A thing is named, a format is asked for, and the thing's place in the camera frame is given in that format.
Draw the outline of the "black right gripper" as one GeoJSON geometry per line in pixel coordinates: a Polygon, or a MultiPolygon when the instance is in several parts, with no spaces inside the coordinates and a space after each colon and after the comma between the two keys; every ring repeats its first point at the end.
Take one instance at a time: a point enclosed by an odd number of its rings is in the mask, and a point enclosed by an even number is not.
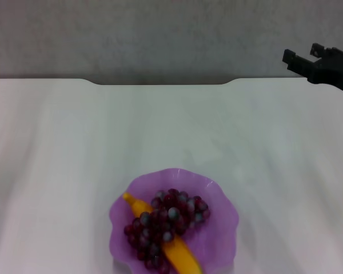
{"type": "Polygon", "coordinates": [[[282,61],[287,64],[289,71],[306,78],[312,84],[328,84],[343,91],[343,51],[313,43],[310,55],[318,60],[312,62],[285,49],[282,61]]]}

